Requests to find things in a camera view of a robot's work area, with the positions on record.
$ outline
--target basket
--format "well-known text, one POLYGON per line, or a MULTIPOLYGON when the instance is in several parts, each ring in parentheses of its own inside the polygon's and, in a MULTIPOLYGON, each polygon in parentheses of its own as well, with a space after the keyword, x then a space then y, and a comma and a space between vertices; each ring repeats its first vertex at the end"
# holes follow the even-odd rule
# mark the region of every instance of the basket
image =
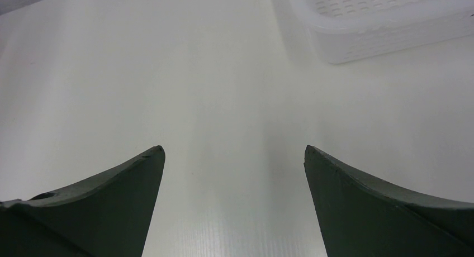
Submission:
POLYGON ((290 0, 313 48, 344 63, 474 34, 474 0, 290 0))

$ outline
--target plastic bin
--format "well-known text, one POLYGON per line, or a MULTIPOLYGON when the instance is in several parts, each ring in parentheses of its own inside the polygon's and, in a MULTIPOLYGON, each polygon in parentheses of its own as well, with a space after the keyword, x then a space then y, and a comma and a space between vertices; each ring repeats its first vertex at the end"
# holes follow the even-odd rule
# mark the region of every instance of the plastic bin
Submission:
POLYGON ((474 34, 474 0, 290 0, 330 63, 474 34))

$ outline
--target white table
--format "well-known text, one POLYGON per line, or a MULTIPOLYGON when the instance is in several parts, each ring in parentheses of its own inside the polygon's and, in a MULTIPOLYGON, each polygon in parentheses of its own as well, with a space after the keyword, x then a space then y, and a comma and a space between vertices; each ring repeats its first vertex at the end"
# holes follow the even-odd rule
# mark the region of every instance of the white table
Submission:
POLYGON ((324 63, 287 0, 45 0, 0 17, 0 200, 159 144, 143 256, 325 256, 305 146, 474 202, 473 74, 472 36, 324 63))

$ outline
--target table surface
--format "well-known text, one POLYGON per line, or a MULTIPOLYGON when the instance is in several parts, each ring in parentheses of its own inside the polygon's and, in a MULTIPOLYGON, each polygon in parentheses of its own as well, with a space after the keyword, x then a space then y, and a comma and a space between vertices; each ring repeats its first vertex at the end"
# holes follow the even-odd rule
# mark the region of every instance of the table surface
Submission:
POLYGON ((474 202, 474 37, 321 61, 288 0, 44 0, 0 16, 0 200, 154 145, 143 256, 326 256, 307 144, 474 202))

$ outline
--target white tabletop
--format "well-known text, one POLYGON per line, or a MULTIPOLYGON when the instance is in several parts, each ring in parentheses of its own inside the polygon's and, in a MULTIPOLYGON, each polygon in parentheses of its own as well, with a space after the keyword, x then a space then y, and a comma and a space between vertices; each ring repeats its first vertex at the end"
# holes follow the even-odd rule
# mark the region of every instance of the white tabletop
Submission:
POLYGON ((474 202, 474 37, 322 62, 287 0, 45 0, 0 17, 0 200, 154 145, 143 256, 325 256, 307 144, 474 202))

